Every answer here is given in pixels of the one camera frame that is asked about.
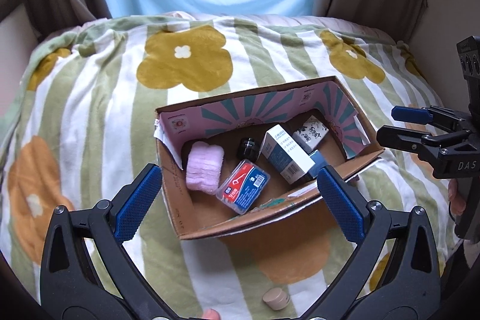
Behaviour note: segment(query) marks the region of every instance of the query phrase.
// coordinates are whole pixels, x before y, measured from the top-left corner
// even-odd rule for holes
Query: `blue textured pad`
[[[392,109],[392,118],[395,121],[410,122],[412,124],[427,125],[433,121],[433,115],[428,109],[418,107],[395,106]]]
[[[162,170],[153,167],[117,214],[115,238],[123,243],[133,239],[143,217],[162,184]]]
[[[325,168],[318,172],[317,186],[345,238],[352,243],[360,243],[365,237],[362,216]]]

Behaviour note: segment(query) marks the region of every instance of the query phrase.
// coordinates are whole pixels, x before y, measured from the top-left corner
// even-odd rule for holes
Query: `barcode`
[[[286,170],[291,176],[294,176],[299,171],[296,164],[292,164],[290,167],[287,167]]]
[[[264,180],[265,180],[265,177],[259,175],[258,178],[257,178],[257,179],[255,180],[255,182],[253,183],[253,185],[254,185],[255,187],[259,187],[259,186],[263,183]]]

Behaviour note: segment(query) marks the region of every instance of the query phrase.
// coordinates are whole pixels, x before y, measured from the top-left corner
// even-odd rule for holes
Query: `human hand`
[[[452,214],[459,216],[464,212],[467,204],[462,196],[457,193],[457,190],[457,180],[451,179],[448,183],[448,200],[450,201],[450,210],[452,211]]]
[[[202,318],[205,320],[222,320],[220,318],[220,314],[213,309],[207,309],[205,312],[203,312]]]

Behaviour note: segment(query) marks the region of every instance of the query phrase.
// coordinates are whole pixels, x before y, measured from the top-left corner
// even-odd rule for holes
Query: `striped blanket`
[[[90,208],[111,199],[148,162],[157,162],[157,107],[295,80],[335,75],[373,126],[394,121],[394,105],[440,104],[408,47],[322,25],[263,26],[218,17],[173,16],[99,21],[37,48],[21,83],[21,110],[10,117],[1,150],[0,248],[39,299],[39,264],[53,208]],[[458,245],[448,217],[447,182],[415,155],[387,150],[361,174],[359,191],[388,208],[423,205],[441,269]],[[109,280],[87,242],[106,289]],[[226,238],[179,241],[161,197],[124,247],[178,314],[212,307],[223,318],[297,317],[333,281],[350,256],[323,202],[282,221]],[[364,287],[375,287],[392,243]],[[261,297],[280,286],[291,295],[273,312]]]

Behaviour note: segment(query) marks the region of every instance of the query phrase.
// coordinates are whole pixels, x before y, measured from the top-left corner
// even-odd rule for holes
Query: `white flower center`
[[[40,197],[37,194],[30,194],[26,198],[26,201],[33,217],[38,217],[43,214],[43,208],[40,204]]]
[[[346,53],[348,53],[350,56],[352,56],[354,59],[356,59],[358,56],[354,51],[351,50],[346,50]]]
[[[191,52],[188,45],[178,46],[175,48],[175,57],[177,59],[188,59],[190,56]]]

